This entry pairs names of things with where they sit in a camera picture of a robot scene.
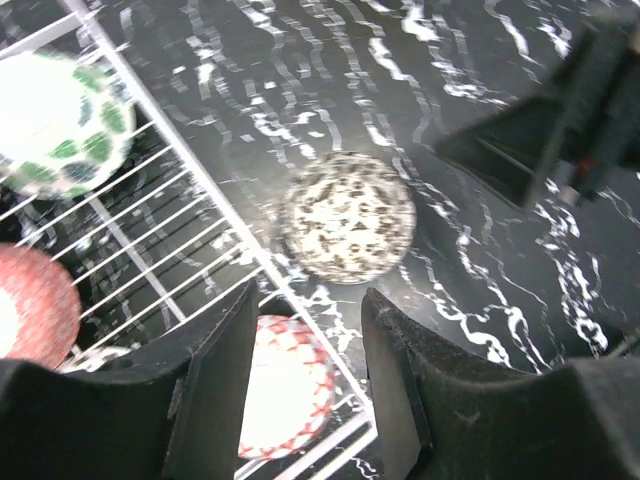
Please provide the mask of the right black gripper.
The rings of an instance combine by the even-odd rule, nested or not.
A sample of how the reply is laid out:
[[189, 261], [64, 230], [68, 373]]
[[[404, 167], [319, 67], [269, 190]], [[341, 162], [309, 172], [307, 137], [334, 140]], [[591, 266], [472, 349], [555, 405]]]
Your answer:
[[562, 86], [437, 140], [437, 157], [514, 208], [532, 208], [561, 163], [572, 169], [559, 197], [592, 199], [638, 129], [639, 21], [590, 25], [558, 73]]

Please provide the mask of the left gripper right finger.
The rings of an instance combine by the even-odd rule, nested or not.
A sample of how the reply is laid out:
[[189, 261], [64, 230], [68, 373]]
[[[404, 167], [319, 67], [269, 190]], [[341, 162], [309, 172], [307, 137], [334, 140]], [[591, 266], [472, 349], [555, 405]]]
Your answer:
[[431, 453], [431, 437], [399, 311], [370, 288], [362, 300], [361, 326], [378, 440], [387, 479], [419, 479]]

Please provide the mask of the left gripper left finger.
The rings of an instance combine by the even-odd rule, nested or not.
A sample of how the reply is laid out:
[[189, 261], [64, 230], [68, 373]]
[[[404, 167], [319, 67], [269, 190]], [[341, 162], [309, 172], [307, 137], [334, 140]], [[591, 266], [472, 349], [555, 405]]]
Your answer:
[[161, 477], [232, 479], [257, 330], [249, 280], [177, 330], [187, 372]]

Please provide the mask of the red lattice white bowl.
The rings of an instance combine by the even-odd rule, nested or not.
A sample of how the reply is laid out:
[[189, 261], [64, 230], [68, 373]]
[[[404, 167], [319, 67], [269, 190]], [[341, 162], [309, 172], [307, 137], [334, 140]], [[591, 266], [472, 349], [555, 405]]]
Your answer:
[[275, 460], [301, 450], [328, 419], [335, 388], [331, 357], [306, 323], [260, 316], [239, 456]]

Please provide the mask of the brown leaf pattern bowl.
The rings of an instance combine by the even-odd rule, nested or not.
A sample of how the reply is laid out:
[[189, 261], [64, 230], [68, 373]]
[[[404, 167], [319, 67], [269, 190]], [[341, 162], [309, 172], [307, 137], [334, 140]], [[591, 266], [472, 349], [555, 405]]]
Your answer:
[[325, 282], [361, 284], [398, 264], [417, 223], [411, 193], [383, 160], [337, 151], [292, 178], [282, 235], [294, 258]]

